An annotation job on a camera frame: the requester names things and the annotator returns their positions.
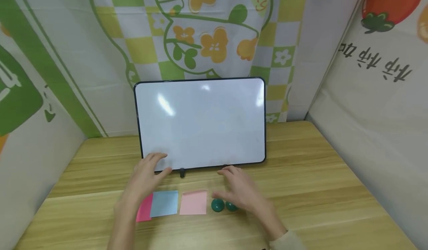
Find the cloth wall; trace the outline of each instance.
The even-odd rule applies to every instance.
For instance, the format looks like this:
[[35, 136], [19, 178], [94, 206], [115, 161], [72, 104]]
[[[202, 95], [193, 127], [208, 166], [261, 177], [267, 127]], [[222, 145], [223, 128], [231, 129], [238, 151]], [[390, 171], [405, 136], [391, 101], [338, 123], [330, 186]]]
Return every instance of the cloth wall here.
[[0, 249], [14, 247], [84, 140], [36, 67], [2, 27]]
[[309, 110], [419, 249], [428, 249], [427, 53], [428, 0], [363, 0]]
[[303, 120], [341, 41], [358, 0], [307, 0], [287, 121]]
[[286, 120], [306, 0], [0, 2], [23, 52], [53, 59], [44, 79], [87, 137], [137, 134], [138, 81], [261, 76], [267, 121]]

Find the hand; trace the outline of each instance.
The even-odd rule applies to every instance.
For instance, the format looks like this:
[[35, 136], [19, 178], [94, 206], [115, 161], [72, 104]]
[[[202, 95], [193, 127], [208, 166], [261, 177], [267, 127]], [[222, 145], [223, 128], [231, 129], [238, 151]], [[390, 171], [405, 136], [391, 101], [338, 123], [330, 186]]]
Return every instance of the hand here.
[[121, 201], [124, 200], [125, 203], [130, 203], [131, 206], [138, 209], [141, 202], [171, 173], [172, 168], [165, 168], [155, 175], [156, 164], [165, 157], [167, 157], [165, 153], [154, 152], [141, 159], [134, 167], [129, 182], [123, 191]]
[[226, 166], [217, 174], [226, 177], [230, 191], [214, 191], [212, 198], [220, 198], [231, 202], [243, 210], [256, 213], [267, 208], [268, 201], [257, 190], [256, 183], [242, 169], [234, 166]]

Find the wooden grain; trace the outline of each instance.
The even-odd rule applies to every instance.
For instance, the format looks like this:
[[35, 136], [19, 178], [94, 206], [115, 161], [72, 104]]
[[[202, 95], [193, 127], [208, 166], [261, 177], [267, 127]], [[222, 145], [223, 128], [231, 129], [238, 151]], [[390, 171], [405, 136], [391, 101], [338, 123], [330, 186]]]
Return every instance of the wooden grain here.
[[[416, 249], [309, 122], [267, 126], [267, 156], [243, 166], [308, 249]], [[42, 204], [16, 249], [106, 249], [113, 205], [140, 159], [138, 137], [85, 141]], [[158, 190], [225, 189], [216, 169], [174, 172]], [[136, 225], [136, 249], [260, 250], [251, 216], [207, 210]]]

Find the person's left hand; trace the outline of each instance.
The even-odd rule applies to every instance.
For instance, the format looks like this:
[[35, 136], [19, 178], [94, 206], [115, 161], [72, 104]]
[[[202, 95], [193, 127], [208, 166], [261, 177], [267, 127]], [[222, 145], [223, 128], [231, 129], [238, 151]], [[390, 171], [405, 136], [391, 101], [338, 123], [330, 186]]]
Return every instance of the person's left hand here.
[[141, 202], [171, 173], [172, 168], [165, 168], [155, 175], [156, 164], [165, 157], [167, 157], [165, 153], [153, 152], [141, 159], [130, 176], [121, 200], [138, 208]]

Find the dark green magnet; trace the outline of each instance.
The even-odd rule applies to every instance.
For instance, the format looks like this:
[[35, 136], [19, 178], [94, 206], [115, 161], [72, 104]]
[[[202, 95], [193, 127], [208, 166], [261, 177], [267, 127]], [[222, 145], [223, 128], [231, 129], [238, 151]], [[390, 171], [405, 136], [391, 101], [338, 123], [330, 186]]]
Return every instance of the dark green magnet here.
[[224, 202], [222, 199], [214, 199], [211, 202], [211, 208], [216, 212], [221, 212], [224, 209]]
[[226, 208], [227, 208], [227, 210], [232, 211], [232, 212], [238, 210], [236, 205], [232, 204], [231, 202], [226, 202]]

